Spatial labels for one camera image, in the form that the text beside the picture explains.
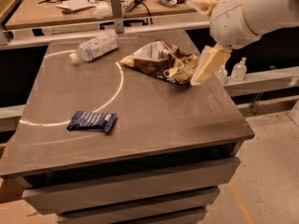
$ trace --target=table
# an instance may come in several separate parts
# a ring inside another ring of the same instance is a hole
[[[254,132],[220,82],[175,85],[117,64],[157,39],[198,51],[183,30],[121,34],[81,66],[81,39],[51,42],[0,170],[23,199],[65,223],[190,223],[203,218]],[[118,114],[110,134],[69,132],[76,110]]]
[[[112,16],[96,19],[89,9],[65,15],[60,8],[55,6],[56,4],[38,4],[40,1],[43,0],[24,0],[6,23],[7,29],[38,28],[92,21],[112,21],[113,19]],[[166,7],[160,4],[158,0],[144,0],[143,2],[148,6],[152,17],[194,12],[192,8],[184,4]],[[146,18],[148,16],[148,11],[142,5],[138,5],[132,11],[124,14],[125,19]]]

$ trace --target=wooden tabletop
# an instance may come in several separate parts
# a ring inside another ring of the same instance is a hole
[[[220,82],[175,85],[116,64],[162,39],[199,54],[183,30],[120,35],[117,50],[81,66],[68,54],[82,40],[50,43],[0,176],[29,175],[253,137]],[[77,110],[117,113],[110,134],[69,132]]]
[[[96,19],[90,9],[80,11],[75,14],[65,15],[61,8],[57,8],[52,3],[38,4],[43,0],[24,0],[17,8],[15,13],[6,23],[8,30],[38,28],[44,26],[66,25],[74,23],[83,23],[91,21],[111,21],[112,16],[104,17],[103,19]],[[173,7],[166,7],[158,0],[143,0],[149,8],[152,17],[162,15],[173,15],[194,12],[192,8],[185,4],[176,4]],[[142,5],[138,5],[132,11],[124,14],[125,19],[131,18],[145,18],[149,13]]]

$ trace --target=concrete floor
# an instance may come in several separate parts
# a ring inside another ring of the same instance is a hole
[[[257,116],[248,105],[239,106],[255,137],[240,148],[237,171],[220,186],[198,224],[299,223],[299,127],[288,116],[296,100],[260,104]],[[55,215],[41,216],[20,200],[16,184],[1,185],[0,180],[0,187],[0,223],[56,224]]]

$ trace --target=gray tabletop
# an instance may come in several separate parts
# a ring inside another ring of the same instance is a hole
[[[116,62],[162,39],[198,50],[183,30],[120,35],[117,50],[75,66],[82,40],[49,45],[0,175],[30,175],[101,162],[214,146],[254,133],[220,82],[176,85]],[[117,113],[112,132],[69,132],[77,110]]]

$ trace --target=clear plastic bottle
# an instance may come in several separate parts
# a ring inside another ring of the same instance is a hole
[[[219,82],[224,85],[225,80],[227,78],[227,70],[225,69],[225,64],[221,66],[221,68],[215,72],[215,76],[218,78]]]
[[[239,63],[235,64],[231,74],[231,78],[238,81],[243,80],[246,72],[246,57],[243,57]]]
[[[89,41],[78,45],[77,51],[69,55],[73,64],[90,62],[119,46],[118,37],[115,32],[99,35]]]

